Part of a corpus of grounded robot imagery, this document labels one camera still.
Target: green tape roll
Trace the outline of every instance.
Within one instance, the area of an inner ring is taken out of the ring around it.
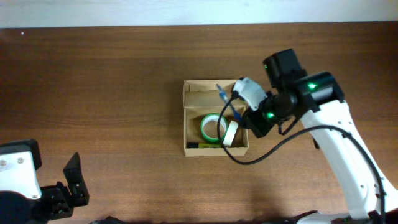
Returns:
[[[219,114],[212,113],[212,114],[208,114],[207,116],[205,116],[205,117],[203,118],[203,120],[201,121],[201,124],[200,124],[200,131],[201,131],[201,134],[203,135],[203,137],[205,138],[206,142],[208,142],[208,143],[211,143],[211,144],[220,143],[219,140],[218,140],[218,138],[209,137],[209,136],[204,132],[204,130],[203,130],[203,128],[205,127],[205,125],[206,125],[207,123],[209,123],[209,122],[211,122],[211,121],[217,122],[219,117],[220,117]],[[221,121],[220,121],[220,126],[222,126],[222,127],[224,128],[224,135],[221,137],[222,139],[224,139],[225,134],[226,134],[226,130],[227,130],[227,128],[228,128],[228,124],[227,124],[226,119],[225,119],[224,117],[222,117],[222,119],[221,119]]]

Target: roll of tape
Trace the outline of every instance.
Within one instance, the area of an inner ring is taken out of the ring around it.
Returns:
[[[219,114],[216,114],[216,113],[208,114],[208,115],[205,116],[205,118],[203,118],[203,120],[201,121],[201,124],[200,124],[200,131],[201,131],[201,134],[203,135],[203,137],[205,138],[205,140],[206,140],[208,143],[216,144],[216,143],[219,143],[219,140],[218,140],[218,138],[212,138],[212,137],[208,136],[208,135],[205,133],[205,131],[203,130],[203,128],[204,128],[205,125],[206,125],[207,123],[209,123],[209,122],[212,122],[212,121],[218,122],[218,118],[219,118],[219,117],[220,117],[220,115],[219,115]],[[227,122],[226,122],[226,120],[225,120],[224,117],[222,117],[222,119],[221,119],[221,121],[220,121],[220,126],[222,126],[222,127],[224,128],[224,130],[227,130],[228,125],[227,125]]]
[[[225,147],[231,147],[237,130],[238,130],[238,123],[235,121],[231,121],[228,126],[228,129],[226,130],[225,138],[223,141]]]

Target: white wall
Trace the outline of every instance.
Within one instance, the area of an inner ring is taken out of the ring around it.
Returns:
[[[0,27],[398,20],[398,0],[0,0]]]

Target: box flap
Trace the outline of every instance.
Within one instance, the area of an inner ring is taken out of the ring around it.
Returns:
[[[233,156],[244,156],[248,149],[245,148],[228,148],[229,153]],[[185,156],[227,156],[224,149],[185,149]]]
[[[231,90],[236,80],[187,80],[183,87],[184,107],[224,106],[224,101],[218,95],[216,84],[219,84],[231,97]],[[237,99],[233,105],[244,106],[244,101]]]

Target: green led light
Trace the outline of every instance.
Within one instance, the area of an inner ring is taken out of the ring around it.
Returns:
[[[314,83],[309,83],[309,84],[308,84],[308,87],[309,87],[311,90],[313,90],[313,89],[315,89],[315,87],[317,87],[317,86],[316,86],[316,84],[314,84]]]
[[[275,115],[274,115],[273,113],[271,113],[271,112],[268,112],[268,113],[267,113],[267,118],[270,118],[270,119],[271,119],[271,118],[273,118],[274,116],[275,116]]]

